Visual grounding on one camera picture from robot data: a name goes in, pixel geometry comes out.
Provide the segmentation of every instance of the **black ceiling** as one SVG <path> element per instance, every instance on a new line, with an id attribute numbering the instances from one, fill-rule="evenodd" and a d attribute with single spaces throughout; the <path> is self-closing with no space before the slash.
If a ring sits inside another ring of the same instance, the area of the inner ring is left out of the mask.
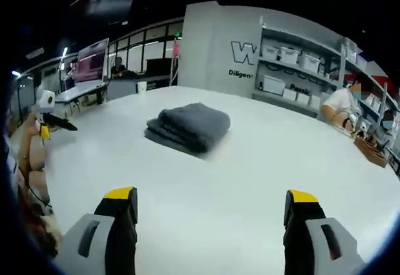
<path id="1" fill-rule="evenodd" d="M 24 69 L 25 55 L 40 47 L 53 56 L 64 44 L 79 49 L 109 36 L 118 37 L 147 24 L 184 16 L 187 3 L 210 0 L 134 0 L 128 26 L 76 24 L 68 18 L 75 0 L 19 0 L 19 43 L 12 49 L 13 67 Z M 220 4 L 258 6 L 286 11 L 322 24 L 357 42 L 366 54 L 400 85 L 396 46 L 400 28 L 398 0 L 217 0 Z"/>

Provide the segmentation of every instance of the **screen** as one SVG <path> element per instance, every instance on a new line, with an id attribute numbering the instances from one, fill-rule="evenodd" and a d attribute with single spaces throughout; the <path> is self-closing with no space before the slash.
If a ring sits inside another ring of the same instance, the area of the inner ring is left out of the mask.
<path id="1" fill-rule="evenodd" d="M 77 83 L 103 78 L 107 45 L 108 39 L 104 39 L 78 52 L 75 75 Z"/>
<path id="2" fill-rule="evenodd" d="M 108 24 L 126 21 L 133 0 L 78 0 L 71 4 L 72 12 L 84 18 L 106 21 Z"/>

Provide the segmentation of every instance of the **table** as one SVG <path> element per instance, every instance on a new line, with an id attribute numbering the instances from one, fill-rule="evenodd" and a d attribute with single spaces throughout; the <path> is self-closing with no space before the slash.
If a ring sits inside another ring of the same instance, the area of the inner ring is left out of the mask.
<path id="1" fill-rule="evenodd" d="M 229 114 L 207 158 L 143 136 L 164 108 L 201 101 Z M 187 87 L 131 95 L 51 136 L 47 184 L 65 233 L 103 195 L 136 186 L 138 274 L 283 274 L 288 189 L 313 193 L 368 260 L 399 211 L 400 181 L 327 124 L 260 101 Z"/>
<path id="2" fill-rule="evenodd" d="M 68 89 L 67 91 L 62 92 L 56 96 L 56 103 L 62 103 L 65 106 L 69 105 L 71 110 L 71 115 L 73 113 L 71 102 L 74 102 L 75 105 L 78 107 L 79 112 L 81 111 L 79 107 L 78 98 L 88 95 L 88 94 L 97 94 L 97 103 L 101 104 L 103 99 L 101 96 L 101 91 L 105 88 L 106 83 L 99 79 L 99 80 L 91 80 L 85 82 L 77 82 L 74 87 Z"/>

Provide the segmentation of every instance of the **shelving unit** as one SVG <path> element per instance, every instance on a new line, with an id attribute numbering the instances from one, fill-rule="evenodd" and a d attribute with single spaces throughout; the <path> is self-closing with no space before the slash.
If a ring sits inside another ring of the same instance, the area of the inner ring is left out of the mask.
<path id="1" fill-rule="evenodd" d="M 259 60 L 262 61 L 262 62 L 265 62 L 265 63 L 274 64 L 276 66 L 282 66 L 284 68 L 295 70 L 295 71 L 300 72 L 302 74 L 311 76 L 312 78 L 318 79 L 320 81 L 324 81 L 325 83 L 329 83 L 332 86 L 338 87 L 338 81 L 333 81 L 333 80 L 330 80 L 329 78 L 326 78 L 326 77 L 322 76 L 321 74 L 316 74 L 316 73 L 313 73 L 311 71 L 305 70 L 305 69 L 301 68 L 297 64 L 288 64 L 288 63 L 283 62 L 283 61 L 277 61 L 276 59 L 266 59 L 266 58 L 263 58 L 263 57 L 260 57 Z"/>
<path id="2" fill-rule="evenodd" d="M 280 41 L 282 43 L 286 44 L 292 44 L 296 45 L 306 51 L 310 51 L 313 53 L 316 53 L 317 55 L 320 55 L 324 58 L 326 58 L 327 64 L 326 68 L 327 71 L 326 73 L 330 72 L 330 65 L 331 62 L 335 62 L 338 65 L 339 69 L 339 78 L 338 80 L 331 80 L 328 77 L 325 77 L 323 74 L 315 74 L 313 72 L 310 72 L 308 70 L 305 70 L 298 66 L 297 64 L 287 64 L 282 61 L 274 60 L 274 59 L 266 59 L 264 57 L 259 58 L 259 64 L 273 64 L 276 66 L 281 66 L 293 71 L 296 71 L 298 73 L 301 73 L 303 75 L 306 75 L 310 79 L 313 78 L 316 81 L 319 81 L 321 83 L 326 83 L 331 87 L 335 88 L 342 88 L 344 86 L 344 74 L 346 70 L 352 72 L 352 73 L 363 73 L 365 74 L 371 81 L 372 83 L 383 93 L 383 99 L 387 99 L 389 105 L 392 108 L 395 108 L 397 111 L 399 111 L 399 106 L 397 102 L 387 94 L 386 90 L 369 74 L 367 74 L 365 71 L 360 69 L 360 67 L 357 64 L 352 63 L 346 58 L 346 50 L 344 45 L 341 46 L 341 49 L 338 50 L 336 49 L 336 45 L 329 45 L 323 44 L 321 42 L 315 41 L 313 39 L 309 39 L 308 37 L 300 36 L 297 34 L 293 34 L 291 32 L 283 31 L 281 29 L 274 29 L 274 28 L 268 28 L 266 25 L 262 25 L 262 38 L 268 38 L 268 39 L 273 39 L 275 41 Z M 290 101 L 287 99 L 284 99 L 281 96 L 277 96 L 274 94 L 269 94 L 264 91 L 260 91 L 255 87 L 255 91 L 253 92 L 253 99 L 256 98 L 263 98 L 264 100 L 267 100 L 266 102 L 274 102 L 278 106 L 282 106 L 288 109 L 292 110 L 305 110 L 306 114 L 310 115 L 316 115 L 318 112 L 308 106 L 304 106 L 303 104 L 299 104 L 296 101 Z M 371 110 L 372 113 L 376 114 L 377 117 L 379 117 L 379 113 L 376 112 L 366 101 L 360 101 L 363 105 L 365 105 L 369 110 Z"/>

